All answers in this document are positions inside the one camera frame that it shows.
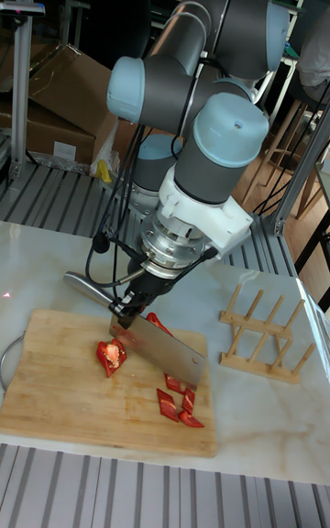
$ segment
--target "white marble table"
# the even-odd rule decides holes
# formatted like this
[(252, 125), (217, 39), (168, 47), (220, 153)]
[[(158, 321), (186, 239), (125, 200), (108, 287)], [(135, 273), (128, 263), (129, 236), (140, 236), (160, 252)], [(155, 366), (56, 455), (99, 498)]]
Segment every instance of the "white marble table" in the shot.
[[(105, 308), (61, 280), (66, 270), (83, 272), (90, 244), (87, 238), (0, 223), (0, 352), (26, 329), (35, 308), (107, 315)], [(108, 278), (110, 267), (107, 257), (96, 257), (93, 273), (100, 280)], [(118, 273), (125, 267), (126, 260), (121, 257)], [(244, 284), (238, 306), (242, 310), (259, 288), (265, 289), (266, 301), (257, 317), (268, 314), (280, 293), (287, 294), (278, 314), (281, 324), (300, 298), (294, 279), (214, 262), (200, 266), (174, 291), (158, 298), (152, 308), (165, 325), (195, 330), (207, 337), (218, 438), (215, 458), (164, 456), (4, 434), (0, 441), (181, 468), (330, 483), (330, 386), (317, 351), (302, 370), (299, 386), (218, 365), (219, 352), (227, 349), (231, 334), (228, 325), (219, 324), (217, 316), (226, 307), (238, 280)], [(184, 303), (188, 306), (186, 312), (182, 311)], [(292, 364), (313, 340), (304, 312), (295, 321), (293, 333), (298, 340), (292, 348)], [(11, 379), (18, 359), (19, 348), (15, 347), (5, 363), (5, 380)]]

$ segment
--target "bell pepper slice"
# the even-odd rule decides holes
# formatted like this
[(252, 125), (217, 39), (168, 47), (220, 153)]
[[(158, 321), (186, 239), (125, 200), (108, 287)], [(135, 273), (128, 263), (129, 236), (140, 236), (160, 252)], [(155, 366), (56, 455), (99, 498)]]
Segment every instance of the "bell pepper slice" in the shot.
[(124, 349), (123, 343), (121, 343), (117, 338), (113, 338), (113, 340), (111, 341), (111, 346), (117, 347), (119, 350), (118, 361), (120, 367), (121, 365), (123, 365), (124, 361), (127, 360), (127, 352)]
[(193, 416), (185, 410), (179, 412), (178, 417), (186, 426), (190, 426), (191, 428), (204, 428), (204, 425), (201, 422), (196, 420), (196, 418), (193, 418)]
[(147, 320), (152, 324), (157, 326), (158, 328), (161, 328), (161, 330), (164, 331), (164, 333), (167, 333), (170, 336), (173, 336), (172, 333), (161, 323), (160, 319), (155, 315), (154, 312), (149, 312), (147, 316)]
[(157, 389), (157, 395), (159, 399), (159, 409), (163, 416), (167, 416), (174, 422), (179, 422), (179, 418), (176, 413), (176, 407), (174, 399), (165, 391)]
[(164, 375), (165, 375), (165, 381), (166, 381), (166, 385), (168, 389), (171, 391), (177, 391), (178, 393), (183, 395), (184, 391), (182, 391), (181, 389), (180, 382), (177, 379), (171, 377), (171, 375), (168, 375), (167, 373), (164, 373)]
[(190, 388), (186, 388), (186, 391), (184, 392), (184, 398), (182, 402), (182, 408), (188, 414), (193, 413), (193, 403), (194, 403), (194, 393)]
[(104, 366), (107, 378), (110, 378), (127, 359), (123, 345), (116, 338), (112, 340), (110, 345), (101, 341), (97, 346), (96, 356)]

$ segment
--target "black cable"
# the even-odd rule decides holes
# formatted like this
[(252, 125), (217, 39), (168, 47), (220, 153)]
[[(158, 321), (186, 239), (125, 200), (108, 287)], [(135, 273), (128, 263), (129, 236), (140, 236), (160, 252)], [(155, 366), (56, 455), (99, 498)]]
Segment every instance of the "black cable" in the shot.
[(144, 143), (144, 142), (148, 139), (148, 137), (151, 135), (151, 131), (153, 131), (153, 129), (154, 129), (154, 127), (152, 126), (151, 129), (150, 129), (150, 130), (148, 131), (148, 133), (146, 134), (146, 136), (143, 137), (143, 139), (142, 139), (142, 141), (141, 141), (141, 145), (142, 145), (142, 143)]
[(285, 171), (287, 170), (287, 168), (289, 167), (290, 161), (292, 160), (294, 153), (296, 152), (297, 148), (298, 148), (299, 145), (301, 144), (301, 142), (302, 142), (302, 140), (303, 140), (303, 138), (304, 138), (304, 136), (305, 136), (305, 133), (306, 133), (308, 127), (311, 125), (311, 123), (312, 123), (312, 121), (313, 121), (315, 115), (317, 114), (317, 112), (318, 112), (318, 110), (319, 110), (319, 108), (320, 108), (320, 106), (321, 106), (321, 104), (322, 104), (322, 101), (323, 101), (323, 99), (325, 98), (325, 94), (326, 94), (326, 91), (327, 91), (327, 89), (329, 88), (329, 86), (330, 86), (330, 81), (328, 82), (328, 84), (327, 84), (326, 87), (324, 88), (323, 94), (322, 94), (320, 100), (318, 101), (318, 103), (317, 103), (315, 109), (313, 110), (312, 116), (311, 116), (311, 118), (309, 119), (309, 121), (308, 121), (306, 127), (304, 128), (304, 130), (303, 130), (301, 136), (299, 137), (297, 143), (296, 143), (295, 146), (293, 147), (290, 156), (288, 156), (287, 159), (286, 159), (286, 161), (284, 162), (284, 164), (283, 164), (283, 168), (282, 168), (282, 170), (281, 170), (281, 172), (280, 172), (280, 176), (277, 178), (277, 180), (276, 180), (274, 186), (272, 187), (272, 190), (271, 190), (271, 192), (269, 193), (268, 197), (267, 197), (266, 200), (262, 203), (262, 205), (261, 205), (261, 209), (260, 209), (260, 211), (259, 211), (259, 215), (262, 215), (262, 213), (267, 212), (267, 210), (269, 210), (269, 208), (267, 208), (267, 204), (268, 204), (268, 202), (270, 201), (270, 199), (271, 199), (274, 195), (276, 195), (276, 193), (279, 193), (279, 192), (282, 190), (282, 189), (280, 189), (280, 190), (278, 190), (277, 192), (275, 192), (275, 190), (276, 190), (276, 188), (277, 188), (279, 182), (281, 181), (281, 178), (282, 178), (284, 172), (285, 172)]
[[(138, 161), (138, 151), (139, 151), (139, 148), (140, 148), (140, 145), (141, 145), (141, 141), (142, 141), (142, 138), (143, 138), (144, 130), (145, 130), (145, 127), (141, 126), (139, 131), (138, 131), (138, 133), (137, 133), (137, 141), (136, 141), (136, 143), (135, 143), (135, 145), (133, 147), (133, 150), (132, 150), (132, 156), (130, 158), (130, 163), (127, 164), (126, 174), (125, 174), (125, 178), (124, 178), (124, 181), (123, 181), (123, 187), (122, 187), (122, 192), (121, 192), (121, 196), (120, 196), (120, 204), (119, 204), (119, 210), (118, 210), (118, 216), (117, 216), (117, 226), (116, 226), (116, 231), (115, 231), (115, 236), (116, 237), (118, 237), (120, 229), (122, 228), (123, 224), (125, 223), (125, 219), (126, 219), (126, 216), (127, 216), (127, 210), (128, 210), (128, 207), (129, 207), (129, 201), (130, 201), (130, 196), (131, 196), (131, 192), (132, 192), (134, 172), (135, 172), (135, 168), (136, 168), (137, 161)], [(124, 205), (124, 201), (125, 201), (125, 196), (126, 196), (126, 204), (124, 206), (124, 211), (123, 211), (123, 205)], [(113, 281), (116, 281), (117, 259), (118, 259), (118, 244), (115, 242), (114, 265), (113, 265)], [(115, 297), (117, 298), (116, 286), (113, 286), (113, 287), (114, 287)]]
[(133, 147), (133, 144), (137, 138), (137, 135), (138, 135), (138, 131), (140, 129), (140, 125), (138, 125), (137, 129), (135, 130), (134, 132), (134, 135), (133, 137), (131, 138), (130, 142), (129, 142), (129, 145), (128, 145), (128, 149), (127, 149), (127, 152), (126, 152), (126, 155), (124, 156), (124, 159), (123, 159), (123, 162), (122, 162), (122, 165), (120, 167), (120, 170), (118, 172), (118, 175), (115, 179), (115, 184), (114, 184), (114, 188), (111, 192), (111, 196), (110, 196), (110, 199), (106, 205), (106, 208), (104, 210), (104, 213), (103, 213), (103, 216), (102, 216), (102, 219), (101, 219), (101, 222), (100, 222), (100, 225), (98, 227), (98, 232), (101, 232), (102, 228), (104, 227), (105, 225), (105, 220), (106, 218), (108, 217), (108, 212), (109, 212), (109, 209), (110, 209), (110, 206), (112, 204), (112, 202), (114, 201), (114, 198), (116, 196), (116, 193), (117, 193), (117, 190), (121, 184), (121, 178), (122, 178), (122, 175), (123, 175), (123, 172), (124, 170), (126, 169), (126, 166), (127, 166), (127, 161), (128, 161), (128, 158), (131, 154), (131, 149)]
[[(290, 183), (291, 179), (289, 179), (285, 184), (284, 186), (282, 186), (279, 190), (277, 190), (276, 192), (274, 192), (274, 194), (272, 194), (271, 196), (269, 196), (269, 199), (270, 198), (273, 198), (274, 196), (276, 196), (277, 194), (279, 194), (282, 190), (284, 190), (284, 188), (287, 187), (288, 183)], [(257, 210), (264, 204), (264, 201), (260, 202), (260, 204), (258, 204), (258, 206), (256, 206), (256, 208), (254, 208), (252, 210), (252, 213), (256, 213)]]
[(26, 156), (29, 158), (29, 160), (34, 163), (37, 167), (39, 166), (38, 162), (34, 159), (34, 157), (30, 154), (30, 152), (26, 149)]
[(209, 247), (206, 251), (196, 260), (194, 263), (191, 263), (177, 278), (175, 278), (174, 283), (178, 283), (184, 276), (193, 271), (198, 265), (204, 263), (208, 259), (212, 259), (217, 254), (218, 250), (215, 247)]
[(176, 135), (175, 137), (173, 137), (171, 143), (170, 143), (170, 153), (172, 154), (173, 158), (175, 160), (178, 160), (179, 159), (179, 156), (175, 153), (175, 149), (174, 149), (174, 143), (175, 141), (177, 140), (177, 138), (179, 137), (179, 135)]
[[(134, 178), (134, 170), (136, 168), (136, 164), (138, 161), (138, 151), (140, 148), (140, 144), (143, 138), (145, 127), (144, 126), (138, 126), (137, 130), (134, 133), (134, 136), (132, 137), (130, 144), (128, 146), (128, 150), (126, 152), (126, 155), (124, 157), (122, 166), (120, 171), (118, 172), (117, 178), (115, 180), (114, 189), (111, 193), (110, 200), (105, 208), (101, 223), (99, 225), (97, 233), (102, 233), (102, 229), (105, 226), (106, 220), (110, 217), (111, 220), (111, 227), (113, 230), (113, 235), (110, 237), (110, 242), (113, 242), (115, 248), (114, 248), (114, 264), (113, 264), (113, 279), (111, 282), (98, 282), (95, 281), (91, 276), (91, 261), (94, 253), (94, 244), (92, 244), (89, 255), (86, 260), (85, 265), (85, 274), (86, 277), (94, 284), (100, 285), (104, 288), (113, 288), (114, 290), (114, 296), (117, 298), (116, 293), (116, 286), (118, 285), (118, 282), (120, 280), (116, 279), (116, 267), (117, 267), (117, 248), (118, 248), (118, 241), (116, 240), (118, 233), (120, 231), (120, 228), (122, 224), (125, 222), (125, 218), (127, 215), (127, 209), (129, 206), (129, 200), (130, 200), (130, 194), (132, 191), (132, 184), (133, 184), (133, 178)], [(119, 187), (122, 188), (122, 191), (120, 193), (120, 200), (119, 200), (119, 208), (118, 208), (118, 214), (116, 219), (116, 225), (113, 225), (114, 216), (116, 208), (113, 208), (112, 214), (110, 215), (110, 208), (112, 205), (112, 202), (115, 199), (116, 194), (119, 191)]]
[(216, 68), (222, 73), (222, 75), (225, 78), (230, 78), (224, 66), (219, 61), (215, 60), (214, 58), (200, 58), (198, 60), (198, 63), (202, 63), (203, 65), (210, 66), (211, 68)]

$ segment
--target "metal frame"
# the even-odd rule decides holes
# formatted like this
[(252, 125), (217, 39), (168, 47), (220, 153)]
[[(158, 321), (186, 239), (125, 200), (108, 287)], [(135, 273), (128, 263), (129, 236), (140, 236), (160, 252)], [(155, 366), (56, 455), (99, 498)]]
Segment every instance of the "metal frame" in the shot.
[[(17, 0), (32, 3), (33, 0)], [(32, 17), (15, 34), (12, 162), (10, 179), (18, 178), (26, 157), (27, 118), (28, 118), (28, 75), (31, 52)]]
[(310, 142), (302, 155), (297, 170), (293, 173), (289, 186), (283, 195), (276, 211), (267, 219), (271, 232), (280, 237), (283, 235), (285, 221), (297, 200), (299, 192), (317, 162), (322, 148), (329, 139), (330, 102), (327, 104)]

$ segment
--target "cardboard box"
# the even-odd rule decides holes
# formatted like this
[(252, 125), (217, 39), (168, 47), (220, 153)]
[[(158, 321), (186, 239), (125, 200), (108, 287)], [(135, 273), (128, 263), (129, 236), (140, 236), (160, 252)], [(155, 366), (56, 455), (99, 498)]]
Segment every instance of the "cardboard box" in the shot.
[(111, 72), (68, 45), (31, 78), (29, 97), (96, 137), (100, 147), (116, 116), (106, 107)]
[[(0, 28), (0, 61), (4, 60), (0, 68), (0, 92), (9, 92), (13, 88), (14, 75), (14, 44), (12, 33), (8, 29)], [(32, 37), (30, 71), (45, 64), (49, 57), (59, 49), (57, 43), (41, 43), (40, 38)]]
[[(0, 101), (0, 127), (11, 127), (10, 99)], [(42, 106), (29, 102), (27, 111), (27, 149), (56, 155), (68, 161), (91, 164), (101, 145), (99, 139), (54, 115)]]

